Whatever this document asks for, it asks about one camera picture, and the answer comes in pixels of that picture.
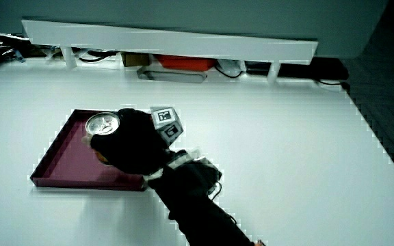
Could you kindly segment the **person's right hand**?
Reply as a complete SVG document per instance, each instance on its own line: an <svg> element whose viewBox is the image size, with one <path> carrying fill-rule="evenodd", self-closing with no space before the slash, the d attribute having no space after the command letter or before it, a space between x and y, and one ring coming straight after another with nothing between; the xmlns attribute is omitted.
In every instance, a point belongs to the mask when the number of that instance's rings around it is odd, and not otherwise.
<svg viewBox="0 0 394 246"><path fill-rule="evenodd" d="M149 113L124 108L89 118L81 140L103 164L148 176L172 160L170 145L182 132L172 107L153 107Z"/></svg>

